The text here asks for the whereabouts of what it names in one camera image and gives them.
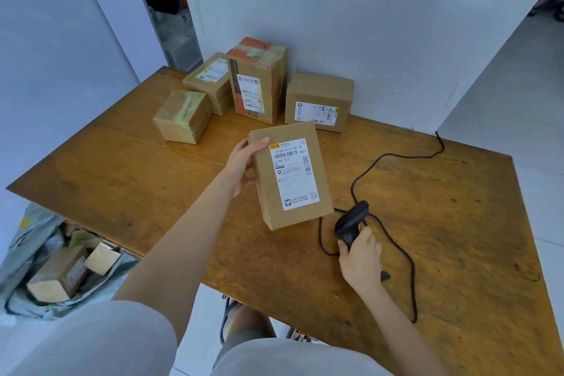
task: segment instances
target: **hand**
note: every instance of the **hand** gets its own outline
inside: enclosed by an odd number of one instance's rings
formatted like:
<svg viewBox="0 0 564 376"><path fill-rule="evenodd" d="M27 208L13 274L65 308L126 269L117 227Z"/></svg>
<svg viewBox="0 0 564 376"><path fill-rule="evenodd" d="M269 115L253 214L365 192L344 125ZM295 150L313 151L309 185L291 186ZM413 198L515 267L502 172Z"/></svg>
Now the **hand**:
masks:
<svg viewBox="0 0 564 376"><path fill-rule="evenodd" d="M264 149L269 141L270 139L266 137L248 145L247 139L244 139L235 146L235 149L229 155L222 173L229 178L229 181L235 184L233 196L237 196L244 186L254 181L254 176L247 177L245 174L245 171L251 168L250 157L253 153Z"/></svg>
<svg viewBox="0 0 564 376"><path fill-rule="evenodd" d="M376 242L369 227L362 228L350 251L342 240L339 239L338 244L343 278L361 298L382 287L380 282L382 244Z"/></svg>

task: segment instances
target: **barcode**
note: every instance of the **barcode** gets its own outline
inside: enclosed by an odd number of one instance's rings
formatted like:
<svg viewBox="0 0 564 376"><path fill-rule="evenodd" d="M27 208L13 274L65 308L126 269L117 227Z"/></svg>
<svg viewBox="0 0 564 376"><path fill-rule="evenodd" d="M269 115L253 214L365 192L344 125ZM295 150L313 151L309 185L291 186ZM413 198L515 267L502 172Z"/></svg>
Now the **barcode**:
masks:
<svg viewBox="0 0 564 376"><path fill-rule="evenodd" d="M292 155L296 155L298 153L297 150L290 150L288 152L282 152L282 153L277 153L276 155L274 155L274 159L278 159L278 158L286 158L288 156L292 156Z"/></svg>
<svg viewBox="0 0 564 376"><path fill-rule="evenodd" d="M303 161L303 167L306 169L306 175L308 176L312 174L309 157L307 155L302 156L302 161Z"/></svg>

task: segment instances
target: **person's left hand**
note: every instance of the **person's left hand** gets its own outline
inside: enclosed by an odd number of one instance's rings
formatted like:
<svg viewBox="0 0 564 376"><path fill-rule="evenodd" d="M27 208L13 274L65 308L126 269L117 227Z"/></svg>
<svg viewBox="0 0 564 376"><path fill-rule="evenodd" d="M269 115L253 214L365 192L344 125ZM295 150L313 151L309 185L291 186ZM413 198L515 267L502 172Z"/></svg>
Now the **person's left hand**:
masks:
<svg viewBox="0 0 564 376"><path fill-rule="evenodd" d="M250 157L253 153L264 149L269 141L270 139L266 137L248 144L247 139L244 139L235 146L235 149L233 149L233 152L229 155L223 172L228 176L230 181L235 183L233 196L237 196L244 186L254 181L254 176L248 177L245 174L245 171L251 167Z"/></svg>

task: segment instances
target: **barcode scanner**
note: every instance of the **barcode scanner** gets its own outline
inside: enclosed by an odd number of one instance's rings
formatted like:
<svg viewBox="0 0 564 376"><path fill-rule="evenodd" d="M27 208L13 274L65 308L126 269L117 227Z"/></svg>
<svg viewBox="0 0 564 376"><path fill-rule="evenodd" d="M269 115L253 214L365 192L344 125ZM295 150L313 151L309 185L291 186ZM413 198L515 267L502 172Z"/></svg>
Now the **barcode scanner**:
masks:
<svg viewBox="0 0 564 376"><path fill-rule="evenodd" d="M344 213L335 223L335 235L342 239L349 251L352 243L360 233L362 221L368 216L368 213L368 202L360 201L352 209ZM382 271L380 273L381 282L389 280L390 278L391 275L388 272Z"/></svg>

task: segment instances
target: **cardboard box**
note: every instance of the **cardboard box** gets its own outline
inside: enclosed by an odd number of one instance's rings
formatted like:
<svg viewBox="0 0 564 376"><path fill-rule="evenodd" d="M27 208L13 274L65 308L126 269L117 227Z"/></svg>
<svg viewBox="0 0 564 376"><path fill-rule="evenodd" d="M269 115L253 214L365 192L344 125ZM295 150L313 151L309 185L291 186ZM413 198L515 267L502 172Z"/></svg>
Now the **cardboard box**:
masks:
<svg viewBox="0 0 564 376"><path fill-rule="evenodd" d="M186 89L205 92L210 98L211 111L219 116L234 105L228 70L226 55L216 52L183 80Z"/></svg>
<svg viewBox="0 0 564 376"><path fill-rule="evenodd" d="M104 276L120 256L121 253L119 251L112 250L111 246L102 242L86 259L84 265L92 272Z"/></svg>
<svg viewBox="0 0 564 376"><path fill-rule="evenodd" d="M245 37L227 61L237 113L275 123L286 103L288 50Z"/></svg>
<svg viewBox="0 0 564 376"><path fill-rule="evenodd" d="M249 142L270 137L252 157L262 217L271 230L333 212L315 125L298 122L251 131Z"/></svg>
<svg viewBox="0 0 564 376"><path fill-rule="evenodd" d="M165 140L197 144L211 113L206 93L174 90L153 121Z"/></svg>
<svg viewBox="0 0 564 376"><path fill-rule="evenodd" d="M354 80L295 72L286 94L285 122L312 120L319 130L343 132L353 96Z"/></svg>
<svg viewBox="0 0 564 376"><path fill-rule="evenodd" d="M29 292L37 301L68 301L86 276L85 261L83 246L59 249L29 280Z"/></svg>

